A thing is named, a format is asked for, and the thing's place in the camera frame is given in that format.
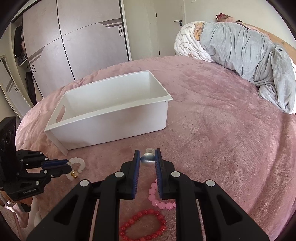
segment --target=silver egg-shaped object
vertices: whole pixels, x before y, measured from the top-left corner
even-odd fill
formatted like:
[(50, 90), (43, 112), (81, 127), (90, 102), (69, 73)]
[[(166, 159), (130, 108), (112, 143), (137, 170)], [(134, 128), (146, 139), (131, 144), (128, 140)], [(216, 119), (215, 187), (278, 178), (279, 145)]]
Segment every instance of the silver egg-shaped object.
[(152, 166), (154, 165), (154, 154), (151, 152), (145, 153), (143, 156), (141, 156), (141, 163), (143, 163), (145, 166)]

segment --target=gray blanket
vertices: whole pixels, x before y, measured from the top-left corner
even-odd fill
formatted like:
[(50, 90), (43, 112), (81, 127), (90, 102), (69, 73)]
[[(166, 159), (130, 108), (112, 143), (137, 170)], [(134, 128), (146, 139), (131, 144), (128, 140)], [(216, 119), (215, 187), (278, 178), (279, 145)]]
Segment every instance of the gray blanket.
[(280, 45), (236, 23), (205, 23), (200, 44), (214, 61), (259, 87), (259, 95), (285, 113), (295, 104), (291, 59)]

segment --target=gold bead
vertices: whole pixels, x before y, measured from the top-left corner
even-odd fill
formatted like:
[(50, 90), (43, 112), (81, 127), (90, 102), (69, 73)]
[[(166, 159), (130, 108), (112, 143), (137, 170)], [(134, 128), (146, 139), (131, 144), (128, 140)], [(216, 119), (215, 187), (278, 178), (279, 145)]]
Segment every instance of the gold bead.
[(78, 177), (78, 172), (75, 171), (75, 170), (71, 171), (71, 176), (74, 177), (74, 179), (77, 178)]
[(13, 200), (7, 200), (7, 202), (10, 203), (10, 204), (16, 204), (16, 202), (13, 201)]

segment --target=wardrobe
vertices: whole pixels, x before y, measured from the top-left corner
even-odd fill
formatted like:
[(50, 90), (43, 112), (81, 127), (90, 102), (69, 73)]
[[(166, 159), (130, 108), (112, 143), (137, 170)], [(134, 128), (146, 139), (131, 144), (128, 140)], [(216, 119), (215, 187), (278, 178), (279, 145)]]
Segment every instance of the wardrobe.
[(4, 93), (4, 97), (13, 111), (22, 120), (25, 114), (31, 109), (31, 106), (16, 86), (5, 56), (0, 58), (0, 76), (0, 88)]
[(118, 0), (41, 0), (24, 12), (23, 35), (43, 97), (128, 61)]

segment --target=door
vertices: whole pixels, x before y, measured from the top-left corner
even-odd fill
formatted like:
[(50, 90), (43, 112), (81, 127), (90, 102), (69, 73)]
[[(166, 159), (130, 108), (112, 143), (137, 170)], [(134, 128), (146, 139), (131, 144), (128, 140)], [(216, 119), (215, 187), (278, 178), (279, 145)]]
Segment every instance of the door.
[(62, 38), (39, 49), (28, 60), (35, 81), (44, 98), (56, 89), (74, 81)]
[(57, 0), (62, 36), (77, 29), (121, 18), (118, 0)]
[(158, 57), (154, 0), (123, 0), (132, 60)]
[(89, 25), (62, 38), (76, 80), (128, 61), (121, 18)]
[(57, 1), (42, 0), (23, 14), (23, 34), (27, 56), (61, 37)]
[(182, 0), (154, 0), (160, 56), (175, 55), (175, 39), (184, 23), (182, 5)]

